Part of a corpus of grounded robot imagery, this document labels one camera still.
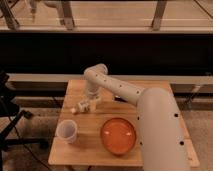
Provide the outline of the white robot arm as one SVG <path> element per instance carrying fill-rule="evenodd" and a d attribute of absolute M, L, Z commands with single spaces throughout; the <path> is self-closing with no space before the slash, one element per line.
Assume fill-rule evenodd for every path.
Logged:
<path fill-rule="evenodd" d="M 86 96 L 96 97 L 103 87 L 137 108 L 144 171 L 191 171 L 174 95 L 160 87 L 136 86 L 107 73 L 104 64 L 84 71 Z"/>

